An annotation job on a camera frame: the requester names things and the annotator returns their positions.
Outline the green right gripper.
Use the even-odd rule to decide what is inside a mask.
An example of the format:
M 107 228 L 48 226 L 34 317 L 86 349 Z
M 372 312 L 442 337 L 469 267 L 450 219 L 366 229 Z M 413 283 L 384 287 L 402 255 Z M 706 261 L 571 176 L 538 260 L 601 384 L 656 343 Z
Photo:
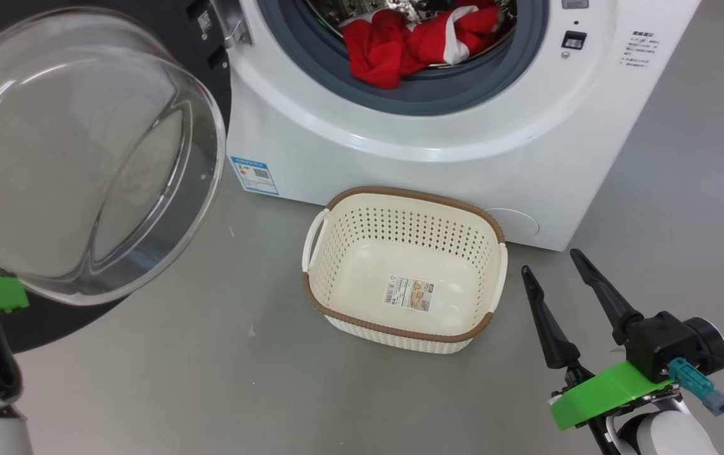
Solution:
M 593 289 L 601 303 L 612 325 L 614 342 L 625 345 L 627 326 L 642 320 L 643 315 L 630 305 L 581 250 L 572 248 L 570 258 L 582 281 Z M 567 369 L 567 388 L 550 401 L 550 412 L 559 430 L 581 426 L 592 418 L 631 406 L 645 396 L 651 396 L 654 403 L 682 395 L 673 381 L 651 382 L 627 361 L 590 377 L 588 370 L 579 363 L 581 352 L 567 339 L 546 305 L 544 290 L 531 268 L 524 265 L 521 276 L 547 368 Z

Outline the round glass washing machine door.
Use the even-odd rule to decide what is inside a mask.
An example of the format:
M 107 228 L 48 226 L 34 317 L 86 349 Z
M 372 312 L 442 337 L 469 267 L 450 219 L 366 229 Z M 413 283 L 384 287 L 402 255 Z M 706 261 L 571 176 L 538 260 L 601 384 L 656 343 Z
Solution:
M 217 0 L 0 0 L 0 272 L 15 353 L 168 268 L 213 205 L 232 104 Z

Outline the red and white garment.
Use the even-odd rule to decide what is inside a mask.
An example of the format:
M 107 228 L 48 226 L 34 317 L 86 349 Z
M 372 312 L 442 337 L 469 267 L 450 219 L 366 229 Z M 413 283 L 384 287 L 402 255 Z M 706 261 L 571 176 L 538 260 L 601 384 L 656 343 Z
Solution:
M 432 64 L 461 64 L 498 40 L 507 22 L 494 0 L 456 0 L 429 20 L 413 23 L 392 8 L 376 9 L 340 25 L 351 74 L 382 89 Z

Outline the white product label sticker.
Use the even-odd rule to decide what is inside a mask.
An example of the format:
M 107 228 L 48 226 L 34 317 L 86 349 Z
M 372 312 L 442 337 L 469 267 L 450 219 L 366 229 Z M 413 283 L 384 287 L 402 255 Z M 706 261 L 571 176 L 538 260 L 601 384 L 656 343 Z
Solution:
M 435 290 L 434 282 L 404 276 L 390 276 L 383 302 L 391 307 L 407 308 L 428 313 Z

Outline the cream perforated laundry basket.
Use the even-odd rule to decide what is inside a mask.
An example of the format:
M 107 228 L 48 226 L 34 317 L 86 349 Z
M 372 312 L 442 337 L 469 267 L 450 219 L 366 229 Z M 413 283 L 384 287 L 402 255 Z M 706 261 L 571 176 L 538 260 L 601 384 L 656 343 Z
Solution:
M 310 225 L 301 257 L 305 293 L 344 333 L 391 348 L 450 355 L 491 322 L 509 252 L 485 210 L 433 194 L 358 187 Z M 434 282 L 423 313 L 383 302 L 390 276 Z

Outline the white front-load washing machine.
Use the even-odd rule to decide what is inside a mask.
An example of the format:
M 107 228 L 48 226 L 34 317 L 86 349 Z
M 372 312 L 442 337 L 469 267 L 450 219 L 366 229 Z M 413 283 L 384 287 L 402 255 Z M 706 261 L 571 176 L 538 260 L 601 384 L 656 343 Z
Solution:
M 562 251 L 702 0 L 474 0 L 495 41 L 394 89 L 353 77 L 339 23 L 411 24 L 465 0 L 221 0 L 228 150 L 244 187 L 324 205 L 382 185 L 486 210 L 516 244 Z

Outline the blue energy label sticker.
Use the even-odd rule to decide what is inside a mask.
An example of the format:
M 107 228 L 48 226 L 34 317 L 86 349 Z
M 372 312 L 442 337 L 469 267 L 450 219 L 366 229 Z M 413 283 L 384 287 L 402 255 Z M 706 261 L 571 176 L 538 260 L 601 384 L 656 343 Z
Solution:
M 233 169 L 247 192 L 279 196 L 269 167 L 265 163 L 230 156 Z

